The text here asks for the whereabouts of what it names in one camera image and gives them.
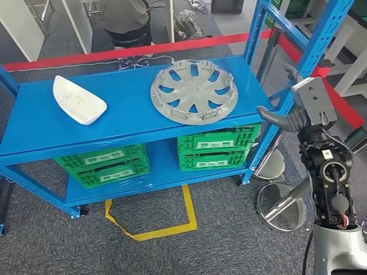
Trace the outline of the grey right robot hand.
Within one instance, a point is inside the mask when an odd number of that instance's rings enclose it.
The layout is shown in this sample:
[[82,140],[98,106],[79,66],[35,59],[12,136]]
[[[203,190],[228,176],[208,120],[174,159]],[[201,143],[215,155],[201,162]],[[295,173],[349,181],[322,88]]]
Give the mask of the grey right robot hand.
[[[291,65],[285,65],[285,70],[288,73],[288,78],[293,84],[298,84],[303,80],[301,75]],[[307,116],[304,109],[296,110],[287,116],[272,113],[263,106],[258,106],[257,111],[261,119],[286,132],[301,132],[307,125]]]

